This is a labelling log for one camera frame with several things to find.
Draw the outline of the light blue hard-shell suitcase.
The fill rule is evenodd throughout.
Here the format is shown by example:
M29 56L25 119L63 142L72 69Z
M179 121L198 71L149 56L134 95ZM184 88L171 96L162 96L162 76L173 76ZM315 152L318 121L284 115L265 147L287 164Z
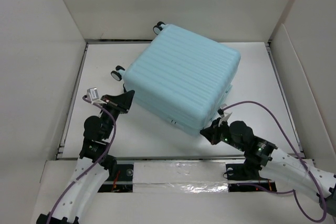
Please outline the light blue hard-shell suitcase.
M189 135L198 135L223 105L241 60L236 49L158 22L156 37L129 67L111 76L134 101Z

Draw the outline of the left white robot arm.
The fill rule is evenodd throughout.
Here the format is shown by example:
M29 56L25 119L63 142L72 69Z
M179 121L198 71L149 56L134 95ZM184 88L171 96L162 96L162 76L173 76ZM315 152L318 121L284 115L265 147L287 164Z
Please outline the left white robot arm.
M91 88L83 100L100 110L99 115L84 122L83 144L71 179L47 214L40 214L37 223L81 223L89 205L106 180L118 176L117 160L109 155L116 136L116 121L127 114L135 91L120 95L98 95Z

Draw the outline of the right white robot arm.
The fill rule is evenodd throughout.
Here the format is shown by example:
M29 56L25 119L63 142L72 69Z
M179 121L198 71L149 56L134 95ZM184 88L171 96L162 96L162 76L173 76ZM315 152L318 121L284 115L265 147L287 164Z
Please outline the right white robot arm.
M295 191L319 203L323 212L335 216L335 174L287 154L275 144L254 135L243 121L216 119L200 134L211 144L224 142L244 153L243 174L287 183Z

